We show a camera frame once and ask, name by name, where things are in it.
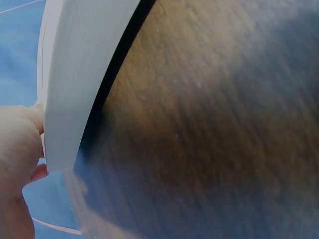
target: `white line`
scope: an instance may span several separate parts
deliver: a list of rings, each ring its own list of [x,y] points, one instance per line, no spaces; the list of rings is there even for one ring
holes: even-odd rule
[[[59,227],[59,226],[55,226],[49,223],[44,223],[38,219],[32,218],[32,220],[34,220],[37,223],[40,223],[48,228],[52,228],[61,232],[65,232],[65,233],[70,233],[70,234],[75,234],[75,235],[82,235],[82,233],[78,230],[74,230],[74,229],[70,229],[70,228],[64,228],[64,227]]]
[[[17,9],[17,8],[20,8],[20,7],[28,6],[28,5],[30,5],[30,4],[33,4],[33,3],[36,3],[36,2],[39,2],[39,1],[42,1],[42,0],[35,0],[35,1],[31,1],[31,2],[22,4],[22,5],[19,5],[19,6],[15,6],[15,7],[13,7],[13,8],[10,8],[10,9],[4,10],[4,11],[0,11],[0,14],[5,13],[5,12],[8,12],[8,11],[15,10],[15,9]]]

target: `wooden surface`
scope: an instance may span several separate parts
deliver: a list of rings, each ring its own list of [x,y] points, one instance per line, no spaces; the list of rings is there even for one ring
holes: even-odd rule
[[[89,239],[319,237],[319,0],[158,0],[73,172]]]

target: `white curved edge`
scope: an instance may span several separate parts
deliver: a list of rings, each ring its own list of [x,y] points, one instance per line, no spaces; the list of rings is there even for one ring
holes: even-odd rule
[[[96,94],[139,0],[47,0],[37,81],[49,172],[72,169]]]

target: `skin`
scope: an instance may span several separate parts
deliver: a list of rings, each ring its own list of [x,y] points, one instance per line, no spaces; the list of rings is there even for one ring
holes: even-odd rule
[[[35,231],[22,195],[25,185],[48,175],[43,157],[43,106],[0,107],[0,238],[33,239]]]

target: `blue floor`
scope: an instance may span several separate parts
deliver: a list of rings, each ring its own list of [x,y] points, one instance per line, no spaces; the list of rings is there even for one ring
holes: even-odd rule
[[[0,105],[36,102],[36,56],[45,1],[0,0]],[[23,194],[33,218],[78,230],[60,173],[28,185]],[[35,222],[37,239],[81,239]]]

